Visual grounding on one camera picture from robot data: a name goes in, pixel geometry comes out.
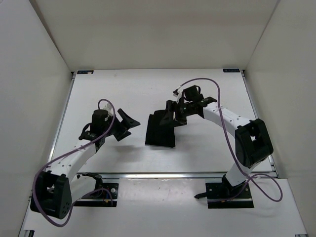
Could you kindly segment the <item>black skirt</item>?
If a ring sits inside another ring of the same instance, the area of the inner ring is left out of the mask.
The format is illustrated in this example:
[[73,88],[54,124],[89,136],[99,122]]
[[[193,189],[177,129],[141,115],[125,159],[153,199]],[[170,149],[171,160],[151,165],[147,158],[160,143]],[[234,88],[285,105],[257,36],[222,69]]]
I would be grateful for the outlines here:
[[160,125],[165,110],[157,110],[149,114],[146,130],[145,145],[174,148],[175,133],[174,128],[168,125]]

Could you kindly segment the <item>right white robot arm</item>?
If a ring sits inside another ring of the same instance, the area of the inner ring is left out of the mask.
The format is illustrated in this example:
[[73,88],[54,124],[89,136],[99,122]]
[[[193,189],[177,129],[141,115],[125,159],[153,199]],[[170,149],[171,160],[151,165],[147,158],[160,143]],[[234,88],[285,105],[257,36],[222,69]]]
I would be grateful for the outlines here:
[[235,160],[224,176],[222,194],[228,198],[239,192],[239,185],[246,181],[252,170],[274,151],[265,123],[261,119],[251,120],[222,107],[218,99],[204,97],[199,86],[194,85],[182,92],[174,91],[175,101],[166,102],[165,112],[159,124],[169,127],[184,126],[187,117],[201,118],[220,126],[225,135],[235,139]]

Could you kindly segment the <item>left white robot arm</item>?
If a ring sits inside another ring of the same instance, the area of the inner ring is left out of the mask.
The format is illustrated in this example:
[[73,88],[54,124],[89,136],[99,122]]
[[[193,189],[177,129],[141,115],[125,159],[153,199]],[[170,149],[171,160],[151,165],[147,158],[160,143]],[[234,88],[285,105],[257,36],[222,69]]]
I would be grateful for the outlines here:
[[37,213],[63,219],[70,212],[74,202],[88,193],[97,197],[103,192],[101,176],[96,173],[79,175],[79,170],[105,144],[109,136],[121,141],[131,135],[131,128],[140,126],[122,109],[118,120],[106,109],[93,112],[91,122],[86,124],[77,144],[69,155],[56,159],[44,168],[35,180],[35,192],[30,209]]

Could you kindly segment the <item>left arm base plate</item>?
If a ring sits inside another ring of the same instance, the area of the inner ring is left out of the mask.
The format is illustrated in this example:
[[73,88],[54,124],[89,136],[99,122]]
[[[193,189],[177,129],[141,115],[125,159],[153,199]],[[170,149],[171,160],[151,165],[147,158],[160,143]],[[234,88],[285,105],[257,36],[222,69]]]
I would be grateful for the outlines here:
[[102,188],[107,191],[99,191],[90,195],[85,195],[83,198],[75,202],[77,207],[116,207],[119,196],[119,180],[118,179],[103,179]]

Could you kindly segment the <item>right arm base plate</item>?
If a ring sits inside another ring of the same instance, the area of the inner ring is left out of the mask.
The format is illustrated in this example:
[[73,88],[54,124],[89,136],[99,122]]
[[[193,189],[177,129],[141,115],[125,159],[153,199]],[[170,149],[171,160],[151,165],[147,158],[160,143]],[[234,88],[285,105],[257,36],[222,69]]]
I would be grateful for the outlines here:
[[206,182],[205,192],[196,194],[194,198],[206,198],[208,209],[254,208],[249,184],[244,181],[233,187],[225,176],[222,177],[220,182]]

